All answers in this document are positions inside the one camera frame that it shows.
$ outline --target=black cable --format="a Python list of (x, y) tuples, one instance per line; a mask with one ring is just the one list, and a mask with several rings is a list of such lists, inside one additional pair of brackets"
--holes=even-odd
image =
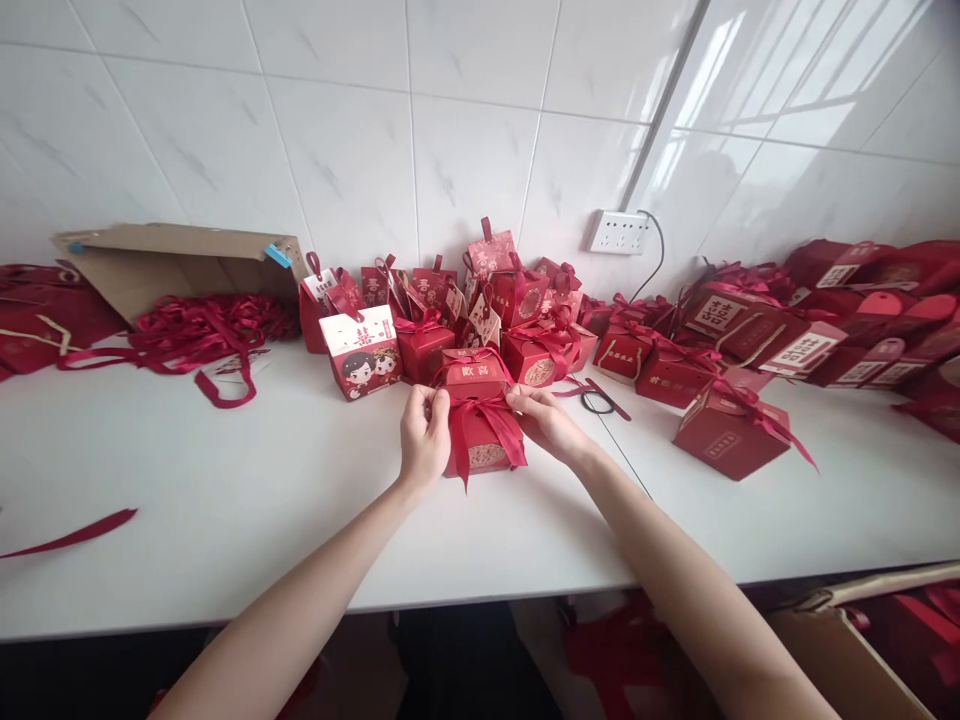
[(657, 234), (660, 236), (660, 262), (657, 263), (657, 267), (654, 268), (654, 271), (650, 273), (650, 277), (648, 277), (646, 280), (643, 281), (643, 285), (637, 288), (637, 291), (633, 294), (633, 297), (630, 298), (630, 302), (633, 302), (634, 300), (636, 300), (637, 295), (643, 292), (643, 289), (647, 286), (647, 284), (651, 280), (653, 280), (653, 278), (656, 276), (658, 272), (660, 272), (660, 268), (663, 267), (663, 258), (664, 258), (664, 255), (666, 254), (666, 248), (664, 247), (664, 242), (663, 242), (663, 228), (661, 228), (660, 223), (657, 222), (656, 216), (653, 213), (647, 212), (646, 210), (637, 210), (636, 214), (646, 215), (648, 218), (653, 220), (653, 224), (657, 228)]

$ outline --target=human hand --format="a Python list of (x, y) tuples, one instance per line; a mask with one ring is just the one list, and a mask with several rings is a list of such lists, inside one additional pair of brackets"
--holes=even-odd
[(450, 460), (450, 395), (414, 385), (400, 419), (403, 461), (397, 483), (426, 493)]
[(514, 385), (507, 405), (522, 413), (524, 435), (557, 460), (577, 471), (600, 447), (580, 429), (552, 393), (527, 385)]

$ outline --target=gift tag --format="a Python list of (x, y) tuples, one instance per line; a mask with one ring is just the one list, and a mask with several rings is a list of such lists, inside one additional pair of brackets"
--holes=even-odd
[[(257, 348), (247, 353), (250, 360), (250, 375), (256, 375), (263, 370), (270, 361), (270, 348)], [(214, 360), (201, 368), (201, 371), (214, 382), (231, 382), (245, 384), (240, 376), (240, 355)]]

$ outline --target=open cardboard box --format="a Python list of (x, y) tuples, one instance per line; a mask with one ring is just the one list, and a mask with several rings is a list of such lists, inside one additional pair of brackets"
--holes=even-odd
[(873, 575), (817, 590), (767, 620), (843, 720), (935, 720), (839, 606), (960, 579), (960, 563)]
[(189, 225), (114, 225), (54, 244), (128, 323), (164, 295), (251, 293), (296, 302), (307, 267), (290, 235)]

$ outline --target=wall tile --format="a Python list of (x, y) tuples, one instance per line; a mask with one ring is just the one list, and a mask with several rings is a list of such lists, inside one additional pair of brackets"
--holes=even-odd
[(420, 253), (459, 258), (481, 236), (520, 231), (537, 113), (460, 100), (413, 98)]
[(193, 224), (289, 233), (309, 247), (262, 77), (107, 64)]
[(353, 270), (417, 254), (410, 101), (382, 90), (270, 78), (314, 248)]
[(4, 0), (0, 3), (0, 42), (93, 50), (67, 0)]
[(257, 72), (257, 52), (237, 0), (73, 0), (97, 50)]
[(185, 220), (96, 56), (0, 46), (0, 144), (68, 229)]
[(594, 212), (619, 204), (646, 134), (644, 125), (543, 114), (518, 248), (525, 262), (570, 262), (601, 297), (632, 281), (643, 259), (582, 248)]
[(856, 150), (936, 56), (951, 0), (718, 0), (678, 125)]
[(65, 230), (27, 185), (20, 168), (0, 147), (0, 265), (25, 262), (44, 263), (59, 257), (49, 238)]
[(246, 0), (268, 75), (407, 90), (404, 3)]
[(946, 200), (957, 180), (954, 168), (767, 141), (701, 252), (755, 262), (783, 260), (817, 237), (898, 245), (933, 239), (960, 219)]
[(539, 108), (559, 0), (408, 0), (414, 92)]
[(694, 0), (564, 0), (544, 108), (650, 122)]

